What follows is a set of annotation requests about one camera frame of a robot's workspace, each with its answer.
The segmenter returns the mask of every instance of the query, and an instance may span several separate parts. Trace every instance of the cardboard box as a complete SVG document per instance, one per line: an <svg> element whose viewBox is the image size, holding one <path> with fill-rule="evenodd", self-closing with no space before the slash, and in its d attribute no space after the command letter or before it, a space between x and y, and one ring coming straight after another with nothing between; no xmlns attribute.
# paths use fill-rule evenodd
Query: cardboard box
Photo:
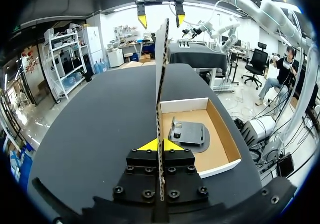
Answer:
<svg viewBox="0 0 320 224"><path fill-rule="evenodd" d="M210 133L210 146L194 153L195 167L202 178L234 168L241 154L219 112L208 98L175 100L160 103L160 120L164 138L168 138L173 117L177 121L204 124Z"/></svg>
<svg viewBox="0 0 320 224"><path fill-rule="evenodd" d="M144 54L140 57L139 62L140 63L147 63L151 61L151 55L150 54Z"/></svg>
<svg viewBox="0 0 320 224"><path fill-rule="evenodd" d="M168 64L168 32L169 20L166 19L157 32L155 44L158 150L163 148L161 144L169 137L173 117L177 122L202 123L210 133L210 146L202 153L194 153L198 173L206 178L228 171L241 162L241 155L228 127L209 98L160 102Z"/></svg>
<svg viewBox="0 0 320 224"><path fill-rule="evenodd" d="M143 63L131 61L130 63L125 63L124 65L122 65L122 66L120 67L120 69L133 68L133 67L141 67L142 65L143 65Z"/></svg>

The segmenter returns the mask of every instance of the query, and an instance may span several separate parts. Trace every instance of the ceiling light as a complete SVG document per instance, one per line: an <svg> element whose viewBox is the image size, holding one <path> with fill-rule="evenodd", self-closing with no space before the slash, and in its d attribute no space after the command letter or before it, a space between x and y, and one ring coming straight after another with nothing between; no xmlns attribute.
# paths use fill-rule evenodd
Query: ceiling light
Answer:
<svg viewBox="0 0 320 224"><path fill-rule="evenodd" d="M7 87L6 87L6 86L7 86L7 81L8 81L8 74L6 73L6 74L5 74L5 79L4 79L4 86L5 86L5 87L4 87L4 90L5 90L5 91L7 90Z"/></svg>
<svg viewBox="0 0 320 224"><path fill-rule="evenodd" d="M297 6L289 4L289 3L274 2L274 4L279 8L290 9L290 10L295 11L297 13L302 13L301 10Z"/></svg>
<svg viewBox="0 0 320 224"><path fill-rule="evenodd" d="M212 5L207 5L207 4L202 4L202 3L189 3L189 2L184 2L183 5L189 5L189 6L196 6L196 7L202 7L202 8L208 8L208 9L214 9L214 6ZM231 14L235 17L242 17L241 15L237 14L237 13L234 13L234 12L231 12L229 10L226 10L224 8L219 8L219 7L216 7L215 8L217 11L221 11L221 12L224 12L224 13L227 13L227 14Z"/></svg>
<svg viewBox="0 0 320 224"><path fill-rule="evenodd" d="M137 5L134 4L134 5L130 5L130 6L127 6L127 7L123 7L123 8L117 8L114 10L114 12L119 12L119 11L123 11L123 10L126 10L126 9L131 9L131 8L136 8Z"/></svg>

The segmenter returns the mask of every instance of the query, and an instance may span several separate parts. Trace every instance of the tabletop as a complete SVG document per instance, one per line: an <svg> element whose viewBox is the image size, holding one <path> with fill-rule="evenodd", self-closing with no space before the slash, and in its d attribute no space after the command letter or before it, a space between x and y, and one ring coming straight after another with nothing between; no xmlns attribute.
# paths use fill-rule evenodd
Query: tabletop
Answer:
<svg viewBox="0 0 320 224"><path fill-rule="evenodd" d="M227 56L215 52L207 46L189 43L190 47L180 47L178 43L169 44L170 63L187 63L192 68L221 68L227 70Z"/></svg>
<svg viewBox="0 0 320 224"><path fill-rule="evenodd" d="M81 213L93 196L113 199L126 157L157 137L156 67L113 70L97 76L56 118L35 156L28 194L50 219L58 214L32 186L35 177ZM249 149L219 98L187 64L170 64L162 101L208 97L228 126L242 156L232 170L204 179L210 195L232 207L257 192L260 176Z"/></svg>

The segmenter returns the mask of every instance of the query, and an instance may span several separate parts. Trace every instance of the person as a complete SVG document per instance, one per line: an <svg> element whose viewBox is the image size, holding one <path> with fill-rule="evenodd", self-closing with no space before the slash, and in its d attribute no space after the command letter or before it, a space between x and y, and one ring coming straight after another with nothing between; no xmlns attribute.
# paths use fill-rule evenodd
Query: person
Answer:
<svg viewBox="0 0 320 224"><path fill-rule="evenodd" d="M26 102L26 101L28 101L28 98L27 98L27 96L26 96L26 94L25 94L25 92L21 89L20 90L20 101L21 102Z"/></svg>
<svg viewBox="0 0 320 224"><path fill-rule="evenodd" d="M279 69L279 75L277 78L268 78L266 80L266 83L259 94L259 100L255 103L257 106L263 105L264 98L269 90L273 87L279 88L279 99L273 115L276 115L285 105L285 100L288 97L290 81L294 76L297 76L297 72L293 68L293 62L296 55L294 48L289 46L286 49L286 55L286 58L281 58L276 62L273 60L273 65Z"/></svg>

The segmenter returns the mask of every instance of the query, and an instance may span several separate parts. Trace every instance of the black office chair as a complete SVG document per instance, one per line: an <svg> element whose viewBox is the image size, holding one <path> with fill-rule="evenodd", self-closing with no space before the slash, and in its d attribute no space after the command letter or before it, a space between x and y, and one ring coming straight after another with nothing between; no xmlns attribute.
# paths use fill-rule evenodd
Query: black office chair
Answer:
<svg viewBox="0 0 320 224"><path fill-rule="evenodd" d="M259 89L259 86L262 87L262 83L259 81L258 77L256 75L264 75L265 69L267 67L267 59L268 59L268 53L264 52L266 49L267 45L264 43L258 43L258 46L262 49L255 49L253 53L253 57L251 60L251 65L246 65L245 69L248 70L250 73L253 74L253 76L248 76L248 75L243 75L241 78L248 77L247 80L244 81L246 84L247 81L252 81L256 83L256 90Z"/></svg>

